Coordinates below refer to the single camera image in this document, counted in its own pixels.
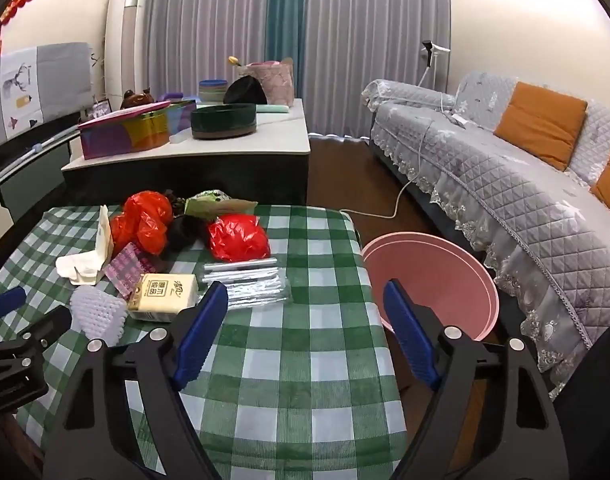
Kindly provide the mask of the white foam fruit net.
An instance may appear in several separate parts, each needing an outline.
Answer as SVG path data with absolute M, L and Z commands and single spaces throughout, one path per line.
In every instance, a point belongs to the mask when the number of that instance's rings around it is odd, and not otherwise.
M 127 319 L 127 303 L 102 290 L 82 285 L 70 299 L 73 318 L 89 340 L 101 339 L 108 347 L 116 346 Z

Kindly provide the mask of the white standing air conditioner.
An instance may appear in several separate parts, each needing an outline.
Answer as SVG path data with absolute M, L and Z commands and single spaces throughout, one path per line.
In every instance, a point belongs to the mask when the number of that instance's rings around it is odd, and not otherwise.
M 104 37 L 104 91 L 118 110 L 127 90 L 147 87 L 144 72 L 146 0 L 109 0 Z

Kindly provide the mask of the stacked coloured bowls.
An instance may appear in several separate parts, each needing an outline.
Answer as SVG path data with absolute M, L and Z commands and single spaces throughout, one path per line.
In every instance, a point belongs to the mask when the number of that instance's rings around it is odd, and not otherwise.
M 199 81 L 198 95 L 203 103 L 223 103 L 229 87 L 226 79 L 203 79 Z

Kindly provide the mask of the grey quilted sofa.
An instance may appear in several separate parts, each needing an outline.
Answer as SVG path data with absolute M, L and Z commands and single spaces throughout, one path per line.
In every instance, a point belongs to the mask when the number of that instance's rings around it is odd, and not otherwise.
M 516 84 L 471 73 L 447 94 L 377 79 L 361 97 L 375 151 L 485 254 L 559 393 L 610 327 L 610 209 L 591 192 L 610 158 L 610 110 L 589 103 L 559 171 L 494 134 Z

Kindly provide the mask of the power strip on sofa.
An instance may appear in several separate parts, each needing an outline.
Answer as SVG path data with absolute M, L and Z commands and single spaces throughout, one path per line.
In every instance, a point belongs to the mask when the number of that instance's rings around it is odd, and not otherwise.
M 458 114 L 452 114 L 449 116 L 449 118 L 450 118 L 450 122 L 453 122 L 455 125 L 458 125 L 462 128 L 464 128 L 466 125 L 468 125 L 468 121 Z

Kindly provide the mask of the teal curtain strip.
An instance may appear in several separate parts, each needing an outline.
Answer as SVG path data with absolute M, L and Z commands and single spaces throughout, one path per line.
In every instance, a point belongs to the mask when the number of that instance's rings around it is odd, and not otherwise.
M 267 0 L 265 58 L 281 61 L 291 58 L 294 64 L 294 90 L 302 95 L 305 55 L 306 0 Z

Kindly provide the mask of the yellow tissue pack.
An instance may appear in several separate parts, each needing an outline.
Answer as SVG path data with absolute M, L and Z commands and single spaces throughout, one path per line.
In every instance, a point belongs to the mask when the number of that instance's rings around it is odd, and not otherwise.
M 127 313 L 139 321 L 169 323 L 181 310 L 192 308 L 198 298 L 193 274 L 142 274 L 127 302 Z

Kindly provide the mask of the red plastic bag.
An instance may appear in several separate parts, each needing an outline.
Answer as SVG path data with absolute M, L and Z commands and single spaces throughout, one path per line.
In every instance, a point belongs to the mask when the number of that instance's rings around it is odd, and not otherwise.
M 270 257 L 267 234 L 254 214 L 224 214 L 207 224 L 209 251 L 221 262 Z

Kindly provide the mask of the dark green round basin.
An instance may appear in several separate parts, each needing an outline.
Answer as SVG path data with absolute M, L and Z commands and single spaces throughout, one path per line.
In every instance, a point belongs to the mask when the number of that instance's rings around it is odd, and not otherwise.
M 191 131 L 197 140 L 224 140 L 256 131 L 255 104 L 200 106 L 191 113 Z

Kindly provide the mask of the orange cushion near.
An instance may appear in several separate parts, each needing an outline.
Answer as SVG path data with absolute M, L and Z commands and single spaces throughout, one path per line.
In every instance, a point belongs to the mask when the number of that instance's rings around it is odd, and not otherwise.
M 494 134 L 564 171 L 587 117 L 588 102 L 519 81 Z

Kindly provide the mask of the green panda snack packet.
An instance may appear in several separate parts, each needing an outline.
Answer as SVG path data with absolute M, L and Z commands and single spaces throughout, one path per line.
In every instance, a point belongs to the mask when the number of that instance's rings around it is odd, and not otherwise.
M 212 190 L 187 198 L 183 213 L 210 222 L 225 214 L 252 214 L 256 206 L 256 202 L 239 200 L 223 191 Z

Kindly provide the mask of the orange plastic bag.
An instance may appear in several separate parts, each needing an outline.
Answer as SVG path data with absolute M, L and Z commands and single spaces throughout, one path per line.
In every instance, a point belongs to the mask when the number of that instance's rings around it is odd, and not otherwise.
M 171 203 L 161 193 L 136 193 L 110 221 L 113 255 L 130 243 L 146 254 L 158 256 L 167 245 L 167 228 L 173 221 Z

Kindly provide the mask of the dark brown wrapper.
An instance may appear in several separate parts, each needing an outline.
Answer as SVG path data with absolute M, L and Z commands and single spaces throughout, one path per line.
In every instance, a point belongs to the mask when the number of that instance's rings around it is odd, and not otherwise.
M 164 196 L 171 204 L 173 220 L 167 227 L 167 245 L 161 257 L 163 260 L 171 261 L 171 257 L 194 244 L 203 247 L 207 231 L 202 219 L 185 214 L 186 200 L 184 198 L 175 195 L 172 190 L 166 190 Z

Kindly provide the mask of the pink blister pill pack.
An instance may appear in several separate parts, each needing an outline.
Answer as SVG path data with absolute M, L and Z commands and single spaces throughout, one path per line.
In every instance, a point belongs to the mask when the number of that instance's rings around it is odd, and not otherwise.
M 145 252 L 128 243 L 106 266 L 104 276 L 121 297 L 127 299 L 134 292 L 142 274 L 154 273 L 155 266 Z

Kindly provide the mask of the light green mat roll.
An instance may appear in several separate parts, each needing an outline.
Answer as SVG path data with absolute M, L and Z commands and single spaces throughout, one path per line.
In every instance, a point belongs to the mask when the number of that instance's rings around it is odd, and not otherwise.
M 279 104 L 257 104 L 257 114 L 289 114 L 290 107 L 288 105 Z

